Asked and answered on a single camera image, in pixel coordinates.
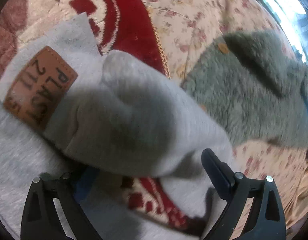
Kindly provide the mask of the grey sweatpants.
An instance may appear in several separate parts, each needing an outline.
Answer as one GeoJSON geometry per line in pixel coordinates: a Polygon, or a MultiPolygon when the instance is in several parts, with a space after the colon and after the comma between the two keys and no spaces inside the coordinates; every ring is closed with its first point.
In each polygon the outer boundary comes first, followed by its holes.
{"type": "Polygon", "coordinates": [[[0,80],[0,219],[20,236],[30,182],[56,178],[69,164],[100,170],[88,187],[84,209],[106,239],[199,239],[224,205],[208,207],[212,183],[202,163],[206,148],[229,164],[232,146],[224,129],[165,75],[119,50],[101,56],[86,14],[56,25],[23,48],[0,80]],[[20,70],[50,46],[78,74],[44,131],[4,109],[20,70]],[[169,229],[122,204],[123,176],[159,178],[172,202],[190,217],[187,229],[169,229]]]}

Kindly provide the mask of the green fleece jacket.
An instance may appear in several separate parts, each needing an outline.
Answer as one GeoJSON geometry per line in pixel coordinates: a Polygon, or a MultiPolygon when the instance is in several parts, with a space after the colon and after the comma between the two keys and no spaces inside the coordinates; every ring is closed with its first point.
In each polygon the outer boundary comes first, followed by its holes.
{"type": "Polygon", "coordinates": [[[283,53],[272,31],[218,38],[182,88],[226,130],[234,146],[254,139],[308,148],[308,68],[283,53]]]}

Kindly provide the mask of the red floral plush blanket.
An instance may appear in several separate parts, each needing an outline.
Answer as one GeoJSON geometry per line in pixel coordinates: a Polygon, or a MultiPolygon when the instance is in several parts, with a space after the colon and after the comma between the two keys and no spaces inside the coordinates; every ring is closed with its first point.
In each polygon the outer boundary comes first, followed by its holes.
{"type": "MultiPolygon", "coordinates": [[[[0,79],[15,55],[59,23],[86,14],[101,56],[123,51],[176,82],[141,0],[8,0],[0,13],[0,79]]],[[[126,205],[169,229],[184,230],[190,217],[172,202],[159,178],[130,177],[126,205]]]]}

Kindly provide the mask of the window with metal grille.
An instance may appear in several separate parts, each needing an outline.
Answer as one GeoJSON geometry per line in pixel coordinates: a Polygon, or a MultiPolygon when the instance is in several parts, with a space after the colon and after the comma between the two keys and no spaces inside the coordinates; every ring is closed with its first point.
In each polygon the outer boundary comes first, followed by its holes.
{"type": "Polygon", "coordinates": [[[299,0],[263,0],[277,18],[289,43],[308,63],[308,12],[299,0]]]}

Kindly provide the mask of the floral beige quilt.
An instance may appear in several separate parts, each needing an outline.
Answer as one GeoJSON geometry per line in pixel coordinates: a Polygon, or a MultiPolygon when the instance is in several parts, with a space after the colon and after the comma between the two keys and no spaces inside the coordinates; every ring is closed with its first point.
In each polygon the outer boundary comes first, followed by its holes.
{"type": "MultiPolygon", "coordinates": [[[[181,87],[215,40],[238,31],[272,31],[279,37],[283,53],[296,60],[281,27],[256,0],[141,1],[162,44],[171,77],[181,87]]],[[[288,228],[308,213],[308,148],[281,147],[254,139],[231,145],[233,152],[226,155],[230,166],[249,178],[263,179],[267,174],[274,178],[288,228]]]]}

